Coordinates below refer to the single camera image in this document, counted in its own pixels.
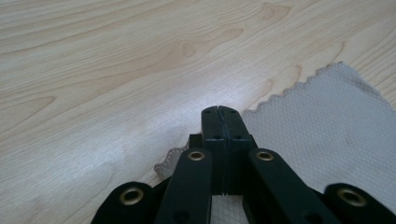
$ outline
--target cloth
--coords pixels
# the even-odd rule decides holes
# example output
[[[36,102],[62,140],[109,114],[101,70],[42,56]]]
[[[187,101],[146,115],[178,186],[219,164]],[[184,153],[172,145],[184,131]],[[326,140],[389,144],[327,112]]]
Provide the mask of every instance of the cloth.
[[[242,119],[258,146],[276,151],[307,186],[351,184],[396,213],[396,112],[346,64],[318,70]],[[185,149],[171,149],[155,171],[171,175]],[[212,223],[248,223],[241,202],[214,196]]]

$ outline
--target wood grain surface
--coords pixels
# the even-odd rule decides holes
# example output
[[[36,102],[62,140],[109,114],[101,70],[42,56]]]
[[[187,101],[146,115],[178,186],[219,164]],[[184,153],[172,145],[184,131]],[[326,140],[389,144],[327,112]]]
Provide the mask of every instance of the wood grain surface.
[[[0,223],[90,223],[212,105],[343,61],[396,107],[396,2],[3,0]]]

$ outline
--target gray fabric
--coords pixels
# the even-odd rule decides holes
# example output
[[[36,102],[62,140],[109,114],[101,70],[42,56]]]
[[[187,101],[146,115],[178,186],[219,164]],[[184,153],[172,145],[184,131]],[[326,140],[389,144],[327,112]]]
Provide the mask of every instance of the gray fabric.
[[[242,118],[258,146],[280,154],[309,187],[348,183],[396,212],[396,112],[354,69],[322,68]],[[172,174],[185,149],[172,150],[155,171]],[[248,223],[240,198],[213,200],[213,223]]]

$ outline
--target white textured cloth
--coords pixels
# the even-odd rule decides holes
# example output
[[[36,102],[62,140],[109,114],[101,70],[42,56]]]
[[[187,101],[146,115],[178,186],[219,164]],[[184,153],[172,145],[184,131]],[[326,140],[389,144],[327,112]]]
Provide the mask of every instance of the white textured cloth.
[[[259,147],[276,151],[312,189],[364,189],[396,213],[396,112],[344,63],[322,68],[242,118]],[[172,174],[185,148],[155,167]],[[213,197],[212,223],[248,223],[241,197]]]

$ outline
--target screw hole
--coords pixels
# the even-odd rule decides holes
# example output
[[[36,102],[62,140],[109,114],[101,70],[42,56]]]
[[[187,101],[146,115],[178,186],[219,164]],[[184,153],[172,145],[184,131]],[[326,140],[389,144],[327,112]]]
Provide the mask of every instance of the screw hole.
[[[190,219],[190,213],[186,210],[177,211],[174,213],[173,219],[177,224],[186,223]]]
[[[271,153],[263,151],[256,153],[256,157],[262,161],[271,161],[274,159],[274,156]]]
[[[124,205],[134,205],[143,199],[143,190],[139,188],[128,188],[120,195],[120,202]]]
[[[192,161],[201,161],[204,159],[204,157],[205,157],[205,154],[200,151],[193,151],[193,152],[189,153],[189,158]]]
[[[338,197],[340,197],[344,202],[356,207],[363,207],[367,204],[367,201],[359,195],[359,193],[353,191],[352,189],[339,189],[337,190]]]

